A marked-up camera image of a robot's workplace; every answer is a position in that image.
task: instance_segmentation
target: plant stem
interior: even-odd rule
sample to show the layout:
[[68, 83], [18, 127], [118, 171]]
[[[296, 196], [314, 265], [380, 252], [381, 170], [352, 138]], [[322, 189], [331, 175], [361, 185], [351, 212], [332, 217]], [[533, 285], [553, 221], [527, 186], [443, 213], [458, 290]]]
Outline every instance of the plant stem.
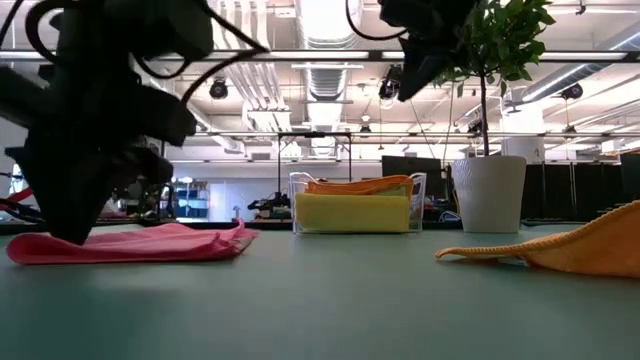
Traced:
[[487, 84], [485, 74], [480, 74], [480, 101], [482, 108], [482, 142], [484, 156], [489, 156], [489, 124], [487, 121]]

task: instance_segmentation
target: white planter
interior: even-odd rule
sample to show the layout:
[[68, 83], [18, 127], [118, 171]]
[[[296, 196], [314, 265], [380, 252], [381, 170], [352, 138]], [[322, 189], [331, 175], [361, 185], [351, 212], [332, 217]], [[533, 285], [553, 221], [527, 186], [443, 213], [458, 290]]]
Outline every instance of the white planter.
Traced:
[[518, 232], [527, 170], [525, 158], [470, 158], [457, 160], [451, 168], [464, 231]]

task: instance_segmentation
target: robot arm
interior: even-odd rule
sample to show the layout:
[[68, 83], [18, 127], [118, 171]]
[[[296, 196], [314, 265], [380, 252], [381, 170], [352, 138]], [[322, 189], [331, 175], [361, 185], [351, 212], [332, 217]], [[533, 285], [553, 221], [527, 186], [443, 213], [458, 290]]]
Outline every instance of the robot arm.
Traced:
[[[37, 29], [59, 8], [53, 54]], [[0, 115], [29, 129], [24, 146], [5, 153], [20, 165], [52, 235], [82, 244], [115, 187], [140, 175], [169, 182], [172, 165], [135, 143], [150, 136], [181, 146], [196, 131], [189, 97], [204, 76], [226, 64], [178, 99], [142, 85], [132, 59], [177, 53], [186, 68], [213, 51], [216, 16], [206, 0], [43, 0], [30, 9], [27, 37], [54, 65], [50, 86], [42, 89], [1, 67]]]

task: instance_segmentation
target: yellow cloth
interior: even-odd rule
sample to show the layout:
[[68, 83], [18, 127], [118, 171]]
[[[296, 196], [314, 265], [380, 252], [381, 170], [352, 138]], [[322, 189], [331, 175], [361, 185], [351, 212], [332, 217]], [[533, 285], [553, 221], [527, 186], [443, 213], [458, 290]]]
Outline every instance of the yellow cloth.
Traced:
[[305, 232], [408, 232], [409, 199], [297, 193], [295, 220]]
[[640, 201], [615, 209], [566, 233], [496, 247], [450, 248], [436, 253], [469, 258], [518, 257], [559, 271], [640, 277]]
[[399, 189], [403, 189], [404, 195], [411, 199], [413, 180], [406, 175], [394, 175], [350, 183], [317, 183], [310, 181], [305, 192], [317, 195], [395, 195], [398, 194]]

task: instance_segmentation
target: green tabletop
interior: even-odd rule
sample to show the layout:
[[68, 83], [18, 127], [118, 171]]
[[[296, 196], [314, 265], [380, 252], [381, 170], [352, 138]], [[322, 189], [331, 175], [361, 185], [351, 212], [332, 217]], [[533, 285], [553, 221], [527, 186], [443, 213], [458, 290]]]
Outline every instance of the green tabletop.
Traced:
[[640, 281], [433, 258], [567, 229], [265, 231], [199, 264], [21, 267], [2, 250], [0, 359], [639, 359]]

